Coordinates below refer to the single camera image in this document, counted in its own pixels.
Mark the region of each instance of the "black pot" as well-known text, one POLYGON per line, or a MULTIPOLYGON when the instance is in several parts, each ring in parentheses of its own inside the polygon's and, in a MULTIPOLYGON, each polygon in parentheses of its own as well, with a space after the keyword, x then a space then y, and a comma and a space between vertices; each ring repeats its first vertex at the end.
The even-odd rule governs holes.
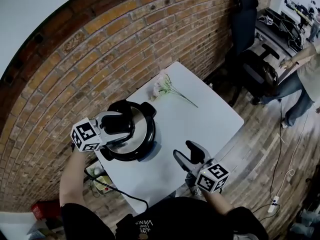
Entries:
POLYGON ((126 101, 126 103, 127 105, 123 106, 123 100, 117 101, 110 105, 108 111, 128 114, 129 106, 132 111, 132 121, 135 124, 134 132, 130 135, 130 139, 104 145, 100 149, 101 154, 108 161, 113 159, 124 162, 142 160, 149 154, 154 145, 156 135, 154 116, 157 111, 148 102, 137 104, 126 101))

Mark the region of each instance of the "flower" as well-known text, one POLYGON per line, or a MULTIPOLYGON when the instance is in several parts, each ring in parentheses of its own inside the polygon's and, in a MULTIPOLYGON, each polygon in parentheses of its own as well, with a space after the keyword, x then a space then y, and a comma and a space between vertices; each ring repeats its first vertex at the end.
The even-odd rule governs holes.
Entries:
POLYGON ((191 104, 193 104, 195 107, 198 108, 198 106, 196 104, 194 104, 191 100, 189 100, 186 96, 184 96, 181 92, 179 92, 174 87, 169 75, 166 73, 166 71, 164 69, 162 69, 160 71, 160 73, 158 74, 158 76, 154 82, 151 100, 154 101, 157 97, 161 96, 162 94, 178 95, 178 96, 186 99, 188 102, 190 102, 191 104))

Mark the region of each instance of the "white cable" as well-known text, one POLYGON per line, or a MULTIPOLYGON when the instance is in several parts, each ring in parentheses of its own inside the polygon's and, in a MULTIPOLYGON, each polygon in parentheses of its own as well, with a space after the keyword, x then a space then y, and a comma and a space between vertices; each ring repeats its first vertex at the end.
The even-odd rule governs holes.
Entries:
POLYGON ((283 187, 283 185, 284 185, 284 183, 285 183, 287 174, 289 174, 290 176, 294 176, 295 173, 296 173, 296 171, 295 171, 294 169, 290 169, 290 166, 291 166, 291 164, 292 164, 292 161, 293 161, 293 159, 294 159, 295 152, 296 152, 297 147, 298 147, 298 145, 299 145, 299 142, 300 142, 300 140, 301 140, 302 133, 304 132, 304 129, 305 129, 305 126, 306 126, 306 122, 307 122, 307 120, 308 120, 308 116, 309 116, 309 110, 308 110, 308 114, 306 115, 306 119, 305 119, 305 122, 304 122, 304 125, 303 125, 303 128, 302 128, 302 131, 301 131, 301 133, 300 133, 298 143, 296 144, 296 146, 295 146, 295 148, 294 148, 294 151, 293 151, 293 153, 292 153, 292 157, 291 157, 291 161, 290 161, 290 164, 289 164, 289 167, 288 167, 288 171, 285 173, 285 175, 284 175, 284 177, 283 177, 283 181, 282 181, 281 187, 280 187, 278 193, 276 194, 277 197, 279 196, 279 193, 280 193, 280 191, 281 191, 281 189, 282 189, 282 187, 283 187))

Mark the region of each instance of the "pot lid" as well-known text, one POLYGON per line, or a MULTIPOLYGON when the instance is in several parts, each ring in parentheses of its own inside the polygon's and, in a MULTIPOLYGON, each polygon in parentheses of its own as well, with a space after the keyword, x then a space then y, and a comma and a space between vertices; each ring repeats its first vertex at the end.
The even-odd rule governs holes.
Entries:
POLYGON ((142 112, 135 108, 131 107, 132 111, 132 121, 135 125, 135 130, 133 136, 127 141, 117 143, 117 144, 109 144, 107 145, 108 149, 117 154, 127 154, 135 151, 145 140, 147 135, 147 121, 142 114, 142 112))

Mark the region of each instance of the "brick arch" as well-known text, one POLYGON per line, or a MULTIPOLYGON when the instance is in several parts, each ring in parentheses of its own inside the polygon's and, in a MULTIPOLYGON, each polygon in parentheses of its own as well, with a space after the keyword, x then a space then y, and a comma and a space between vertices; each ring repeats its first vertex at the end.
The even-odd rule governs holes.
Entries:
MULTIPOLYGON (((71 126, 180 61, 200 78, 230 47, 231 0, 71 0, 23 44, 0 83, 0 210, 57 197, 71 126)), ((270 0, 259 0, 260 7, 270 0)))

